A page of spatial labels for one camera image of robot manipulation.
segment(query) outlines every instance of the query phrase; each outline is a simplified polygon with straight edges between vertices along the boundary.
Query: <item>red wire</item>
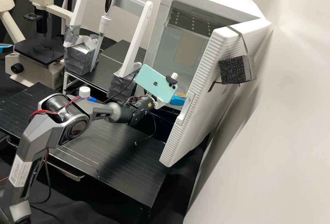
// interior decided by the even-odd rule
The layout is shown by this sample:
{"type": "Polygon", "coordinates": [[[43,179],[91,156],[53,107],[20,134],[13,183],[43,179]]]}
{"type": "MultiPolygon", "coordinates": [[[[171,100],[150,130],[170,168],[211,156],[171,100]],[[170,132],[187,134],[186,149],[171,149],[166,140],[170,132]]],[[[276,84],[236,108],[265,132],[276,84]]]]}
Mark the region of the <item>red wire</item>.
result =
{"type": "Polygon", "coordinates": [[[9,178],[9,176],[8,176],[8,177],[5,177],[5,178],[3,178],[3,179],[1,179],[0,182],[6,180],[7,178],[9,178]]]}
{"type": "MultiPolygon", "coordinates": [[[[71,101],[65,106],[65,108],[68,108],[69,105],[71,105],[73,102],[75,102],[75,101],[78,100],[78,99],[83,99],[83,98],[81,98],[81,97],[79,97],[79,96],[75,97],[74,99],[72,99],[72,100],[71,100],[71,101]]],[[[30,117],[29,117],[29,121],[30,121],[35,115],[37,115],[37,114],[43,114],[43,113],[48,113],[48,114],[53,114],[53,115],[58,114],[57,112],[52,112],[52,111],[48,111],[48,110],[36,110],[36,111],[34,111],[34,112],[30,115],[30,117]]]]}
{"type": "Polygon", "coordinates": [[[82,98],[79,97],[79,96],[75,97],[73,100],[71,100],[71,101],[65,106],[65,108],[67,108],[69,105],[71,105],[73,102],[75,102],[75,101],[78,100],[78,99],[82,99],[82,98]]]}

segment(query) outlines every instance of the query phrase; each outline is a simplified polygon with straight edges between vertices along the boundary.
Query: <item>wire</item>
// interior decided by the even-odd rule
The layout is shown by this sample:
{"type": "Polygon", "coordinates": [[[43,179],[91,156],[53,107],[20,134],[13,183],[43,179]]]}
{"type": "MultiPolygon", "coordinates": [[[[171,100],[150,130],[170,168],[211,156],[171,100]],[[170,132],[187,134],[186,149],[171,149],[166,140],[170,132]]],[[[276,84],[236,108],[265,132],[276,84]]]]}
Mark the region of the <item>wire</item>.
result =
{"type": "Polygon", "coordinates": [[[149,135],[149,136],[147,136],[147,137],[145,137],[145,138],[143,138],[143,139],[141,139],[141,140],[135,142],[135,143],[134,143],[135,146],[137,146],[138,143],[140,143],[140,142],[142,142],[142,141],[144,141],[144,140],[147,140],[147,139],[149,139],[150,137],[153,137],[153,136],[155,135],[155,133],[156,133],[156,121],[155,121],[155,117],[154,117],[153,115],[151,115],[151,116],[152,116],[152,118],[153,118],[153,120],[154,120],[154,125],[155,125],[154,133],[152,133],[151,135],[149,135]]]}
{"type": "Polygon", "coordinates": [[[72,100],[71,100],[71,101],[65,106],[65,108],[68,108],[69,105],[71,105],[73,102],[75,102],[75,101],[77,101],[77,100],[79,100],[79,99],[84,99],[84,98],[79,97],[79,96],[75,97],[74,99],[72,99],[72,100]]]}
{"type": "Polygon", "coordinates": [[[45,113],[48,113],[48,114],[54,114],[54,115],[57,114],[57,112],[52,112],[52,111],[48,111],[48,110],[36,110],[36,111],[34,111],[34,112],[30,115],[30,117],[29,117],[29,122],[31,122],[32,118],[33,118],[35,115],[37,115],[37,114],[45,114],[45,113]]]}
{"type": "Polygon", "coordinates": [[[42,204],[47,202],[51,195],[52,195],[52,188],[51,188],[51,180],[49,178],[49,172],[48,172],[48,165],[47,165],[47,161],[48,161],[48,156],[49,156],[49,148],[47,149],[47,153],[45,156],[45,169],[46,169],[46,176],[47,176],[47,182],[48,182],[48,196],[45,200],[41,201],[41,202],[30,202],[31,204],[42,204]]]}
{"type": "Polygon", "coordinates": [[[119,94],[121,94],[126,88],[128,88],[128,86],[132,83],[132,81],[134,80],[135,76],[137,74],[137,71],[135,71],[134,76],[132,77],[131,81],[127,84],[126,87],[123,88],[123,90],[121,90],[120,92],[118,92],[117,94],[115,94],[114,96],[108,98],[107,100],[103,101],[102,104],[106,104],[108,101],[112,100],[113,98],[117,97],[119,94]]]}
{"type": "Polygon", "coordinates": [[[6,180],[7,178],[9,178],[9,176],[8,176],[8,177],[5,177],[5,178],[3,178],[3,179],[1,179],[0,182],[6,180]]]}
{"type": "MultiPolygon", "coordinates": [[[[71,100],[71,101],[65,106],[65,108],[68,108],[69,105],[71,105],[73,102],[75,102],[75,101],[77,101],[77,100],[79,100],[79,99],[84,99],[84,98],[79,97],[79,96],[75,97],[74,99],[72,99],[72,100],[71,100]]],[[[48,110],[36,110],[36,111],[34,111],[34,112],[30,115],[30,117],[29,117],[29,122],[31,122],[32,118],[33,118],[35,115],[37,115],[37,114],[45,114],[45,113],[53,114],[53,115],[57,115],[57,114],[58,114],[57,112],[52,112],[52,111],[48,111],[48,110]]]]}
{"type": "Polygon", "coordinates": [[[43,212],[43,213],[46,214],[46,215],[50,215],[51,217],[55,218],[59,223],[63,224],[63,222],[62,222],[62,221],[61,221],[56,215],[54,215],[54,214],[52,214],[52,213],[49,213],[49,212],[47,212],[47,211],[45,211],[45,210],[42,210],[42,209],[40,209],[40,208],[37,208],[37,207],[35,207],[35,206],[33,206],[33,205],[30,205],[30,206],[31,206],[31,208],[34,208],[34,209],[36,209],[36,210],[39,210],[39,211],[43,212]]]}

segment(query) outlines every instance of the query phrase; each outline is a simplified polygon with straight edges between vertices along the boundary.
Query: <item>microscope knob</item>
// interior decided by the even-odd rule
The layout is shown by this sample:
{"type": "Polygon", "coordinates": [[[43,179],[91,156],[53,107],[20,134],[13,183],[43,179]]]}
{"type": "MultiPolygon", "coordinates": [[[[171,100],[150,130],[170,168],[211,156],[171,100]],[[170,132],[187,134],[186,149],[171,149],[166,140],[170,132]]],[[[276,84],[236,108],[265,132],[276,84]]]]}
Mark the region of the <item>microscope knob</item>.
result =
{"type": "Polygon", "coordinates": [[[11,71],[13,71],[14,74],[18,74],[20,72],[23,72],[24,67],[20,63],[16,63],[10,67],[11,71]]]}

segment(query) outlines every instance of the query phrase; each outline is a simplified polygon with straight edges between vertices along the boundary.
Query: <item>black cable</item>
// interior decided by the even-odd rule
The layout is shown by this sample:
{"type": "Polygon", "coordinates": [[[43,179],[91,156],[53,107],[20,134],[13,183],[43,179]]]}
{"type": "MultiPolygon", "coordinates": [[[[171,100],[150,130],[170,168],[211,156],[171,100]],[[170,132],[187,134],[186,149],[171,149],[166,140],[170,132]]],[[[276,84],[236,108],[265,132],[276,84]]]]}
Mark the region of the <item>black cable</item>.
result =
{"type": "Polygon", "coordinates": [[[121,94],[126,88],[128,88],[128,86],[132,83],[132,81],[134,80],[135,76],[137,74],[137,71],[135,71],[134,76],[132,77],[131,81],[127,84],[126,87],[123,88],[123,90],[121,90],[119,93],[115,94],[114,96],[108,98],[107,100],[103,101],[102,104],[106,104],[108,101],[112,100],[113,98],[117,97],[119,94],[121,94]]]}
{"type": "Polygon", "coordinates": [[[155,125],[154,133],[152,133],[151,135],[149,135],[149,136],[147,136],[147,137],[145,137],[145,138],[143,138],[143,139],[141,139],[141,140],[135,142],[135,143],[134,143],[135,146],[137,146],[138,143],[140,143],[140,142],[142,142],[142,141],[144,141],[144,140],[147,140],[148,138],[153,137],[153,136],[155,135],[155,133],[156,133],[156,121],[155,121],[155,117],[154,117],[153,115],[151,115],[151,116],[152,116],[152,118],[153,118],[153,120],[154,120],[154,125],[155,125]]]}
{"type": "Polygon", "coordinates": [[[47,211],[45,211],[45,210],[42,210],[42,209],[40,209],[40,208],[37,208],[37,207],[35,207],[35,206],[32,206],[32,205],[30,205],[30,206],[31,206],[31,208],[34,208],[34,209],[36,209],[36,210],[39,210],[39,211],[43,212],[43,213],[46,214],[46,215],[50,215],[51,217],[55,218],[59,223],[63,224],[63,222],[62,222],[62,221],[61,221],[56,215],[54,215],[54,214],[52,214],[52,213],[49,213],[49,212],[47,212],[47,211]]]}
{"type": "Polygon", "coordinates": [[[51,188],[51,180],[49,178],[49,172],[48,172],[48,166],[47,166],[47,160],[48,160],[48,155],[49,155],[49,150],[47,150],[47,154],[45,156],[45,169],[46,169],[46,176],[47,176],[47,182],[48,182],[48,196],[45,200],[41,201],[41,202],[30,202],[32,204],[42,204],[47,202],[51,195],[52,195],[52,188],[51,188]]]}

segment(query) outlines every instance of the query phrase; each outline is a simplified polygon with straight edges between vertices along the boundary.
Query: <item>blue object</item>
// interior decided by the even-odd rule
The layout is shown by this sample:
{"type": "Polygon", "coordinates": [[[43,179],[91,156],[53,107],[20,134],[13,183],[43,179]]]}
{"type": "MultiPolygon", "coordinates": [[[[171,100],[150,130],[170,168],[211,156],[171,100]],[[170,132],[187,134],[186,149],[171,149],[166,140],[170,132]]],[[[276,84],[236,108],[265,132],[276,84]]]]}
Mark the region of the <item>blue object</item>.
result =
{"type": "Polygon", "coordinates": [[[174,95],[173,98],[171,99],[170,104],[181,106],[185,103],[185,101],[186,101],[186,98],[182,98],[182,97],[174,95]]]}
{"type": "Polygon", "coordinates": [[[165,76],[146,64],[141,67],[135,78],[135,82],[149,93],[160,98],[165,104],[171,101],[178,88],[178,85],[170,84],[165,76]]]}
{"type": "Polygon", "coordinates": [[[97,103],[97,99],[93,98],[92,96],[89,96],[86,100],[97,103]]]}
{"type": "Polygon", "coordinates": [[[7,48],[12,47],[13,45],[10,44],[0,44],[0,53],[3,52],[10,52],[10,50],[8,50],[7,48]]]}

